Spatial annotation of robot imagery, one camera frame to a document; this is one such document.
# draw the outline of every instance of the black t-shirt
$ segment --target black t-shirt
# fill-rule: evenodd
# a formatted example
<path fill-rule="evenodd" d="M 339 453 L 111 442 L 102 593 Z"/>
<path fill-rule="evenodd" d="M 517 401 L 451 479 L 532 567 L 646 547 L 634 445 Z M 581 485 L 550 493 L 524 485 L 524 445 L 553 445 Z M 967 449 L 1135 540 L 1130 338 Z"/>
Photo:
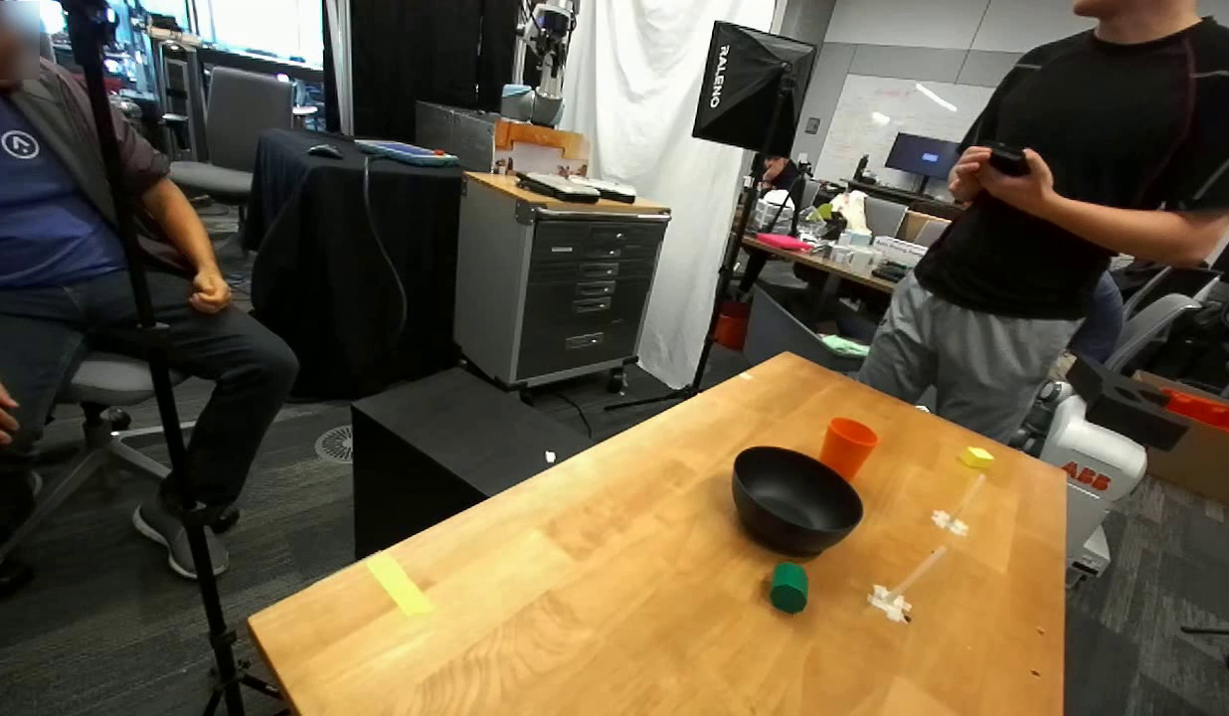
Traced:
<path fill-rule="evenodd" d="M 1229 208 L 1229 26 L 1035 47 L 967 144 L 1035 145 L 1054 186 L 1086 201 Z M 1081 319 L 1106 263 L 1108 251 L 980 194 L 927 251 L 917 281 L 969 310 Z"/>

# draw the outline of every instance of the computer screen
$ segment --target computer screen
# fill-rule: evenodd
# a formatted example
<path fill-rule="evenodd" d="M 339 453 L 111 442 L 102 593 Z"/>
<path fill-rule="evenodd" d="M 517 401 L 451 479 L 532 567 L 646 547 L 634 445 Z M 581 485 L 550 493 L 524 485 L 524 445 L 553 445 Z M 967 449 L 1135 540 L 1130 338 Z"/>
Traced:
<path fill-rule="evenodd" d="M 887 166 L 917 174 L 917 178 L 948 178 L 955 159 L 960 159 L 960 144 L 899 131 L 892 144 Z"/>
<path fill-rule="evenodd" d="M 691 133 L 788 153 L 811 71 L 814 43 L 720 18 L 708 38 Z"/>

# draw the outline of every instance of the man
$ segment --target man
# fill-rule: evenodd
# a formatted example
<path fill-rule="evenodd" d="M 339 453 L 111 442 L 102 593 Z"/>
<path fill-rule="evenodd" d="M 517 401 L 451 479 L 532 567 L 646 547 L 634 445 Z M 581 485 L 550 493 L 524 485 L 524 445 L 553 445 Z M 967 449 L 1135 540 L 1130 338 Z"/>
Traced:
<path fill-rule="evenodd" d="M 187 465 L 158 501 L 137 510 L 137 528 L 167 547 L 180 575 L 194 575 L 183 518 L 191 474 L 213 532 L 235 522 L 255 449 L 290 392 L 294 355 L 255 319 L 231 315 L 210 237 L 122 113 L 119 149 L 149 221 L 183 273 L 149 263 L 162 347 L 176 373 L 213 383 L 194 420 Z M 114 197 L 94 145 L 85 88 L 40 54 L 0 17 L 0 540 L 32 505 L 27 453 L 85 348 L 138 355 L 129 257 L 114 237 Z"/>
<path fill-rule="evenodd" d="M 1108 253 L 1200 263 L 1229 234 L 1229 26 L 1199 0 L 1078 0 L 1094 33 L 1028 50 L 949 170 L 961 213 L 894 288 L 863 383 L 1009 436 Z M 992 166 L 1021 145 L 1028 174 Z"/>

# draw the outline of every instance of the black pole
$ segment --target black pole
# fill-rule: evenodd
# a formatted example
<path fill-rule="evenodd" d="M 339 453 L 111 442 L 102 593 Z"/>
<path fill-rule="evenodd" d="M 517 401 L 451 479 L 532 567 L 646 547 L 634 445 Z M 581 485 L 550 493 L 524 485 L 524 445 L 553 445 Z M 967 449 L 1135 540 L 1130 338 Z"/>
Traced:
<path fill-rule="evenodd" d="M 247 706 L 243 706 L 237 669 L 235 669 L 235 653 L 231 653 L 231 628 L 224 619 L 224 604 L 220 604 L 220 588 L 213 588 L 213 564 L 210 564 L 210 547 L 207 547 L 207 532 L 204 532 L 207 510 L 194 501 L 194 474 L 187 465 L 170 369 L 167 369 L 167 348 L 158 342 L 162 322 L 154 322 L 149 273 L 143 273 L 143 253 L 138 253 L 138 243 L 137 243 L 137 192 L 131 192 L 131 178 L 122 170 L 122 159 L 119 159 L 119 139 L 114 139 L 109 88 L 102 88 L 102 43 L 111 35 L 109 5 L 102 0 L 60 0 L 60 5 L 64 5 L 64 17 L 66 17 L 73 54 L 74 54 L 74 64 L 85 66 L 85 79 L 86 79 L 94 139 L 99 139 L 99 149 L 102 149 L 102 170 L 109 170 L 109 186 L 111 186 L 111 201 L 114 201 L 114 217 L 119 217 L 114 230 L 119 230 L 119 243 L 122 243 L 129 273 L 131 273 L 137 322 L 138 322 L 143 359 L 149 359 L 149 369 L 152 369 L 152 384 L 154 384 L 154 401 L 158 401 L 158 417 L 162 417 L 162 434 L 167 434 L 170 470 L 176 470 L 176 479 L 183 487 L 183 501 L 191 505 L 183 523 L 187 523 L 187 543 L 191 543 L 191 559 L 194 559 L 194 571 L 198 571 L 194 584 L 198 584 L 207 628 L 210 628 L 213 677 L 220 677 L 227 711 L 243 716 Z"/>
<path fill-rule="evenodd" d="M 761 201 L 761 184 L 745 186 L 741 213 L 735 213 L 735 221 L 727 230 L 727 245 L 725 245 L 725 263 L 720 263 L 720 281 L 715 281 L 715 306 L 708 310 L 708 324 L 705 324 L 705 342 L 700 342 L 700 359 L 697 359 L 691 383 L 681 388 L 683 397 L 700 392 L 705 365 L 708 365 L 708 355 L 712 355 L 712 342 L 715 342 L 715 324 L 720 324 L 725 302 L 745 292 L 745 288 L 733 288 L 733 277 L 735 277 L 741 237 L 745 237 L 746 217 L 756 213 L 756 201 Z"/>

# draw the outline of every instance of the black bowl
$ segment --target black bowl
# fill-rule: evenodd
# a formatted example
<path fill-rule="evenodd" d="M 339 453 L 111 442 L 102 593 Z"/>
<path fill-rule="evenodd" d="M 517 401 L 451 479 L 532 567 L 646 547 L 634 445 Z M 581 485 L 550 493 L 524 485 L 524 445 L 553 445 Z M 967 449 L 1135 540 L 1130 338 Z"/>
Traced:
<path fill-rule="evenodd" d="M 858 493 L 807 453 L 756 445 L 735 456 L 735 518 L 777 552 L 814 556 L 843 540 L 858 518 Z"/>

